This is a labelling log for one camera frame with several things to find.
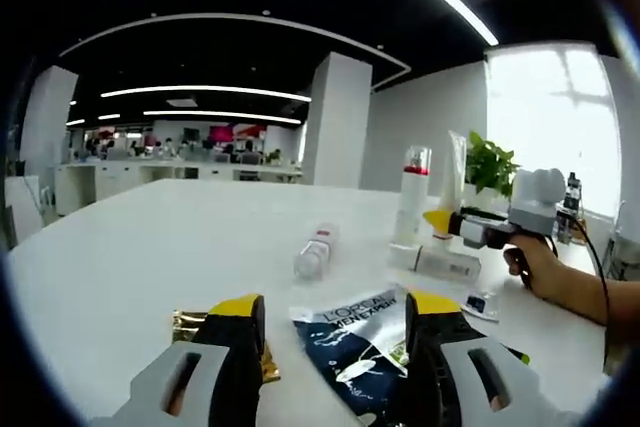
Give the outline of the person's right hand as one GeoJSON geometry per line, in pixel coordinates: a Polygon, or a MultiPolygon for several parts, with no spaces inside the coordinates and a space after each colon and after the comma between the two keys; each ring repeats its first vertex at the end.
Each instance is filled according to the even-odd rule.
{"type": "Polygon", "coordinates": [[[566,266],[556,257],[544,239],[527,235],[514,235],[511,248],[503,252],[509,273],[521,278],[525,286],[537,297],[555,301],[566,266]]]}

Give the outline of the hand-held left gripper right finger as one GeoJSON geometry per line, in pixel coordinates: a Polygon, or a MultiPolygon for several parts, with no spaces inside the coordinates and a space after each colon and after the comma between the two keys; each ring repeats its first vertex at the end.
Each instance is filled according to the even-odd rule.
{"type": "Polygon", "coordinates": [[[458,303],[410,291],[408,426],[564,426],[525,356],[474,329],[458,303]]]}

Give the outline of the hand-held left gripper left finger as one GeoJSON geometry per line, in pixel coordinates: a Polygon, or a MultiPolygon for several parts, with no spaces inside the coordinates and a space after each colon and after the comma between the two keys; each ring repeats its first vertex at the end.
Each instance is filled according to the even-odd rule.
{"type": "Polygon", "coordinates": [[[190,342],[177,341],[131,381],[129,399],[94,426],[254,426],[265,351],[260,294],[209,310],[190,342]]]}

